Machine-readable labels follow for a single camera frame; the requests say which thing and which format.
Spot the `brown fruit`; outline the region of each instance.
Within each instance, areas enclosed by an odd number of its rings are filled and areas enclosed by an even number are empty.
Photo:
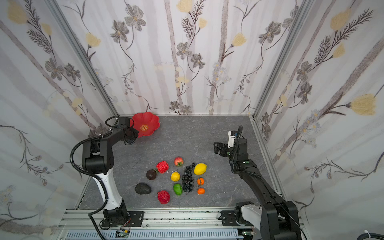
[[[147,178],[149,180],[155,180],[156,176],[157,176],[157,172],[154,169],[147,171]]]

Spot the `metal bracket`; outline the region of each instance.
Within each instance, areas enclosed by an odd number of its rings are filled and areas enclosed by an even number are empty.
[[[144,211],[128,211],[129,215],[131,216],[131,221],[129,222],[130,227],[141,227],[141,224],[144,219]],[[108,227],[118,227],[115,224],[109,225],[108,222],[102,221],[101,226],[103,228],[108,228]]]
[[[235,211],[221,211],[219,219],[223,227],[252,226],[250,222],[247,222],[245,225],[237,223]]]
[[[131,227],[141,227],[144,218],[143,211],[128,211],[131,216],[131,221],[129,222]]]

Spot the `red flower-shaped bowl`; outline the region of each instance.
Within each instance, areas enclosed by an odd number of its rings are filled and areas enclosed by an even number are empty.
[[[139,131],[139,137],[150,136],[160,127],[159,117],[150,112],[136,113],[132,118],[135,121],[133,128]]]

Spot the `small lemon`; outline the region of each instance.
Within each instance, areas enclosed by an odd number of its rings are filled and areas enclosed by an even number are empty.
[[[178,172],[173,172],[170,176],[170,179],[174,182],[177,182],[180,180],[180,174]]]
[[[207,165],[204,163],[199,163],[195,167],[194,174],[201,175],[205,173],[206,170],[207,170]]]

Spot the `floral wallpaper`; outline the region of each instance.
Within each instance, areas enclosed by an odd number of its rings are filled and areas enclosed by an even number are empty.
[[[43,1],[0,6],[0,235],[51,239],[87,180],[69,152],[110,113]]]
[[[120,114],[253,114],[301,1],[58,0]]]
[[[384,227],[383,19],[382,1],[316,0],[256,116],[313,240]]]

